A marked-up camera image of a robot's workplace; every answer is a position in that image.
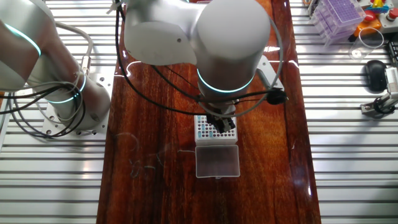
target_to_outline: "plastic container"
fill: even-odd
[[[314,12],[311,21],[319,32],[322,40],[325,43],[325,46],[329,46],[330,44],[343,39],[348,39],[350,35],[354,32],[353,30],[349,30],[338,34],[333,34],[326,21],[322,18],[321,15],[319,15],[319,13],[316,12]]]
[[[197,178],[239,177],[239,147],[198,146],[195,148]]]
[[[363,28],[349,50],[349,57],[353,60],[362,60],[373,50],[381,48],[383,43],[384,37],[380,31],[372,27]]]
[[[322,0],[315,12],[323,17],[333,35],[354,32],[366,17],[355,0]]]

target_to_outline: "clear plastic lid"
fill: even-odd
[[[239,147],[198,146],[195,148],[197,177],[239,177]]]

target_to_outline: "transparent plastic box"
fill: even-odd
[[[349,30],[339,34],[333,34],[322,15],[319,15],[318,12],[314,12],[311,21],[319,32],[322,40],[325,43],[325,46],[329,46],[330,44],[340,40],[348,39],[354,32],[354,30]]]
[[[332,34],[355,30],[366,17],[356,0],[322,0],[315,12],[323,16]]]

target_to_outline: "gray cable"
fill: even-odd
[[[55,22],[55,25],[58,28],[69,30],[71,32],[82,35],[88,41],[88,49],[87,49],[87,53],[85,54],[85,56],[91,55],[91,51],[93,50],[94,43],[93,43],[93,39],[91,39],[91,37],[86,32],[82,31],[81,29],[77,29],[76,27],[63,24],[61,22]]]
[[[278,39],[278,44],[279,44],[279,66],[278,66],[278,71],[276,73],[276,76],[274,78],[274,81],[271,84],[270,89],[273,89],[275,83],[277,82],[280,72],[282,71],[282,66],[283,66],[283,61],[284,61],[284,49],[283,49],[283,43],[282,43],[282,37],[280,36],[280,33],[278,31],[278,28],[276,27],[275,22],[271,19],[271,17],[269,16],[269,20],[271,23],[272,28],[274,28],[276,37]],[[242,113],[238,113],[238,114],[219,114],[219,113],[215,113],[214,111],[208,109],[203,103],[198,102],[198,104],[209,114],[213,115],[213,116],[217,116],[220,118],[235,118],[238,116],[242,116],[247,114],[248,112],[256,109],[265,99],[267,99],[268,94],[265,94],[253,107],[247,109],[246,111],[243,111]]]

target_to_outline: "thin wire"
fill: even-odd
[[[46,82],[46,83],[39,84],[39,85],[34,85],[34,86],[24,86],[24,87],[18,88],[18,89],[0,89],[0,91],[13,92],[13,91],[29,90],[29,89],[32,89],[32,88],[37,88],[37,87],[42,87],[42,86],[47,86],[47,85],[53,85],[53,84],[58,84],[58,85],[59,85],[59,84],[69,85],[70,82]]]
[[[19,109],[19,105],[18,105],[17,99],[14,99],[14,104],[15,104],[16,109]],[[43,132],[41,132],[41,131],[35,129],[32,125],[30,125],[29,122],[26,121],[24,115],[21,113],[21,110],[18,110],[17,112],[18,112],[18,115],[21,117],[21,120],[22,120],[26,125],[28,125],[28,127],[30,127],[32,130],[34,130],[37,134],[40,134],[40,136],[38,136],[38,135],[36,135],[36,134],[34,134],[34,133],[31,133],[31,135],[33,135],[33,136],[35,136],[35,137],[39,137],[39,138],[40,138],[40,137],[45,137],[45,138],[57,137],[58,135],[64,133],[64,132],[72,125],[72,122],[74,122],[74,120],[73,120],[73,121],[70,122],[70,123],[66,126],[66,128],[64,128],[62,131],[60,131],[59,133],[54,134],[53,136],[51,136],[51,135],[49,135],[49,134],[43,133]]]
[[[120,2],[120,0],[114,0],[114,3],[115,3],[115,4],[117,4],[117,3],[119,3],[119,2]],[[121,15],[121,17],[122,17],[123,22],[125,22],[125,21],[126,21],[126,16],[124,15],[122,5],[120,5],[120,6],[118,7],[118,10],[116,10],[116,13],[117,13],[118,11],[120,12],[120,15]]]
[[[81,96],[80,90],[77,90],[76,92],[77,92],[76,95],[80,95],[80,96]],[[75,102],[75,108],[76,108],[76,110],[78,110],[78,109],[77,109],[77,103],[76,103],[76,96],[73,97],[73,101]],[[12,103],[11,103],[11,101],[9,101],[9,107],[12,108]],[[60,131],[59,133],[54,134],[54,135],[51,135],[51,136],[49,136],[48,134],[42,133],[42,132],[40,132],[39,130],[36,130],[33,126],[31,126],[31,125],[25,120],[25,118],[23,117],[22,113],[20,113],[20,108],[18,108],[17,111],[18,111],[18,113],[20,114],[20,117],[21,117],[21,119],[23,120],[23,122],[25,122],[26,125],[28,125],[28,126],[29,126],[30,128],[32,128],[34,131],[36,131],[37,134],[40,134],[40,136],[38,136],[37,134],[31,133],[31,132],[29,132],[28,130],[26,130],[26,129],[18,122],[18,120],[16,119],[15,114],[14,114],[14,113],[11,113],[12,118],[14,119],[14,121],[17,123],[17,125],[18,125],[25,133],[27,133],[27,134],[29,134],[29,135],[31,135],[31,136],[33,136],[33,137],[37,137],[37,138],[57,138],[57,137],[66,136],[67,134],[70,134],[71,132],[73,132],[74,130],[76,130],[77,127],[79,127],[79,125],[81,124],[81,122],[83,121],[83,119],[84,119],[84,117],[85,117],[85,115],[86,115],[86,105],[85,105],[85,103],[83,102],[83,112],[82,112],[82,116],[81,116],[79,122],[77,122],[77,124],[76,124],[73,128],[71,128],[71,130],[65,132],[65,131],[72,125],[72,123],[74,122],[75,118],[77,117],[77,114],[75,115],[74,119],[70,122],[70,124],[66,126],[65,129],[63,129],[63,130]]]
[[[240,104],[240,103],[244,103],[244,102],[250,102],[250,101],[259,101],[260,99],[253,99],[253,100],[241,100],[241,101],[239,101],[239,102],[237,102],[237,103],[235,103],[235,105],[238,105],[238,104]]]
[[[79,84],[80,77],[82,77],[82,76],[84,76],[83,72],[79,72],[77,74],[75,82],[72,83],[74,85],[74,88],[72,88],[71,90],[69,90],[69,91],[67,91],[65,93],[57,93],[57,94],[54,94],[52,96],[66,95],[68,93],[71,93],[71,92],[75,91],[75,89],[77,88],[77,85]],[[39,82],[39,81],[35,81],[35,80],[28,80],[28,82],[42,83],[41,85],[49,85],[49,84],[66,84],[66,85],[69,85],[69,84],[71,84],[71,82],[65,82],[65,81],[63,81],[63,82],[54,81],[54,82],[45,82],[45,83],[43,83],[43,82]],[[36,86],[30,87],[30,88],[37,88],[37,87],[40,87],[40,85],[36,85]]]
[[[274,78],[274,81],[271,84],[270,89],[272,90],[273,87],[275,86],[275,83],[277,82],[280,73],[282,71],[282,66],[283,66],[283,60],[284,60],[284,50],[283,50],[283,43],[282,43],[282,37],[280,36],[280,33],[278,31],[278,28],[275,24],[275,22],[272,20],[272,18],[269,16],[269,20],[271,23],[271,26],[274,28],[276,37],[278,39],[278,44],[279,44],[279,48],[280,48],[280,52],[279,52],[279,66],[278,66],[278,71],[276,73],[276,76]],[[247,114],[248,112],[256,109],[266,98],[267,98],[268,94],[264,94],[264,96],[251,108],[247,109],[246,111],[243,111],[242,113],[238,113],[238,114],[220,114],[220,113],[215,113],[214,111],[208,109],[203,103],[198,102],[198,104],[209,114],[213,115],[213,116],[217,116],[220,118],[234,118],[234,117],[238,117],[238,116],[242,116]]]
[[[49,95],[49,94],[51,94],[51,93],[53,93],[53,92],[55,92],[55,91],[57,91],[57,89],[50,90],[50,91],[48,91],[47,93],[44,93],[43,95],[41,95],[40,97],[34,99],[34,100],[31,101],[30,103],[26,104],[25,106],[21,106],[21,107],[20,107],[19,109],[17,109],[17,110],[16,110],[16,109],[10,109],[9,111],[0,111],[0,114],[8,114],[8,113],[17,112],[18,110],[26,109],[26,108],[28,108],[30,105],[33,105],[35,102],[41,100],[42,98],[45,98],[47,95]],[[10,97],[10,98],[7,97],[6,99],[18,99],[18,97]]]
[[[170,86],[172,86],[173,88],[175,88],[177,91],[179,91],[180,93],[182,93],[184,96],[191,98],[195,101],[200,100],[199,97],[197,96],[192,96],[191,94],[187,93],[186,91],[181,90],[178,86],[174,85],[170,80],[168,80],[160,71],[159,69],[157,69],[157,67],[155,65],[151,65],[151,67],[155,70],[155,72],[161,77],[163,78]]]
[[[43,111],[43,109],[40,107],[39,102],[36,102],[36,106],[37,106],[37,108],[39,109],[40,113],[42,113],[42,115],[44,116],[44,118],[47,119],[48,121],[50,121],[50,122],[52,122],[52,123],[55,123],[55,124],[64,124],[64,123],[62,123],[62,122],[54,121],[53,119],[49,118],[49,117],[45,114],[45,112]]]
[[[206,113],[192,113],[192,112],[182,111],[182,110],[178,110],[178,109],[175,109],[175,108],[171,108],[171,107],[164,106],[164,105],[162,105],[162,104],[156,103],[155,101],[149,99],[149,98],[146,97],[144,94],[142,94],[142,93],[130,82],[130,80],[129,80],[128,76],[127,76],[127,73],[126,73],[126,71],[125,71],[125,69],[124,69],[124,67],[123,67],[123,62],[122,62],[121,56],[120,56],[120,47],[119,47],[119,13],[120,13],[120,12],[121,12],[121,10],[118,9],[118,11],[117,11],[117,13],[116,13],[116,32],[115,32],[115,38],[116,38],[116,54],[117,54],[117,56],[118,56],[118,62],[119,62],[120,69],[121,69],[121,71],[122,71],[122,74],[123,74],[123,76],[124,76],[124,79],[127,81],[127,84],[128,84],[140,97],[142,97],[143,99],[145,99],[145,100],[148,101],[149,103],[152,103],[152,104],[154,104],[154,105],[156,105],[156,106],[159,106],[159,107],[161,107],[161,108],[163,108],[163,109],[167,109],[167,110],[170,110],[170,111],[178,112],[178,113],[181,113],[181,114],[187,114],[187,115],[207,115]]]
[[[168,66],[165,66],[167,69],[169,69],[172,73],[176,74],[176,76],[182,78],[185,82],[187,82],[190,86],[194,87],[195,89],[199,90],[198,87],[196,87],[194,84],[190,83],[186,78],[184,78],[182,75],[178,74],[177,72],[175,72],[174,70],[172,70],[171,68],[169,68]]]
[[[91,51],[93,51],[94,43],[93,43],[93,39],[86,32],[84,32],[81,29],[78,29],[76,27],[63,24],[61,22],[55,22],[55,25],[61,29],[69,30],[71,32],[74,32],[76,34],[80,34],[81,36],[83,36],[88,41],[88,48],[87,48],[87,52],[86,52],[85,56],[91,55]]]
[[[254,93],[247,93],[241,96],[234,96],[234,97],[229,97],[229,98],[223,98],[222,100],[209,100],[209,99],[203,99],[200,98],[199,96],[192,96],[189,93],[181,90],[178,86],[174,85],[170,80],[168,80],[160,71],[159,69],[157,69],[155,66],[152,65],[152,68],[155,70],[155,72],[161,77],[163,78],[170,86],[172,86],[173,88],[175,88],[177,91],[179,91],[180,93],[182,93],[183,95],[195,100],[196,102],[202,102],[202,103],[227,103],[233,100],[238,100],[238,99],[242,99],[242,98],[246,98],[246,97],[250,97],[250,96],[257,96],[257,95],[263,95],[266,93],[270,93],[274,90],[267,90],[267,91],[258,91],[258,92],[254,92]]]

